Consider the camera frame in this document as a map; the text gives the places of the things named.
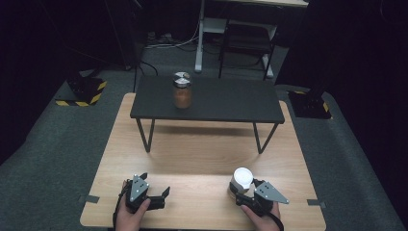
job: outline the person's left hand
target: person's left hand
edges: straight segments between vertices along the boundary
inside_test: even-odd
[[[125,198],[126,195],[124,194],[120,199],[116,217],[116,231],[138,231],[140,229],[141,219],[150,205],[150,199],[144,200],[138,210],[132,214],[126,207]]]

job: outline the gray carpet floor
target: gray carpet floor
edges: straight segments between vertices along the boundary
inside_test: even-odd
[[[193,71],[194,46],[145,49],[142,59],[160,75],[187,71],[192,76],[217,77],[218,47],[207,44],[201,73]],[[275,75],[287,48],[277,47]],[[253,64],[251,58],[244,59]],[[153,75],[146,64],[138,75]],[[99,78],[108,82],[98,103],[90,107],[61,107],[50,99],[26,142],[0,166],[0,230],[106,230],[84,227],[80,216],[84,196],[114,125],[125,93],[133,91],[135,70],[106,68]],[[225,78],[259,78],[262,72],[225,69]],[[329,94],[331,119],[299,118],[293,114],[287,90],[276,86],[293,118],[327,230],[405,230],[370,163]]]

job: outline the chair backrest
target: chair backrest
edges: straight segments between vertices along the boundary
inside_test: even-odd
[[[227,17],[230,20],[279,25],[283,17],[283,8],[269,4],[238,3],[234,6]]]

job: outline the black metal table leg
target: black metal table leg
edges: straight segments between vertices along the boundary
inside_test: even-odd
[[[144,135],[143,127],[141,126],[140,119],[136,119],[136,123],[138,124],[139,131],[140,131],[140,136],[141,140],[143,141],[144,149],[146,152],[150,152],[150,148],[152,146],[152,138],[153,138],[153,130],[154,130],[154,121],[155,119],[152,119],[152,124],[150,126],[150,133],[149,133],[149,141],[146,141],[146,136]]]
[[[258,129],[257,129],[257,127],[256,127],[256,123],[253,122],[252,124],[254,125],[256,145],[258,146],[258,153],[259,153],[259,154],[262,154],[262,153],[264,152],[265,148],[267,147],[267,145],[268,145],[268,143],[269,143],[269,141],[270,141],[270,138],[272,138],[272,135],[273,135],[273,133],[276,131],[276,128],[278,127],[279,124],[278,124],[278,123],[275,123],[275,124],[273,125],[273,128],[272,128],[272,130],[270,131],[269,136],[267,137],[267,140],[265,141],[265,143],[264,143],[264,145],[262,146],[262,148],[261,148],[261,144],[260,144],[260,142],[259,142],[259,135],[258,135]]]

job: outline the brown jar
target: brown jar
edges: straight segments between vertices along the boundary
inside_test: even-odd
[[[186,72],[177,72],[173,79],[174,105],[187,109],[191,105],[191,76]]]

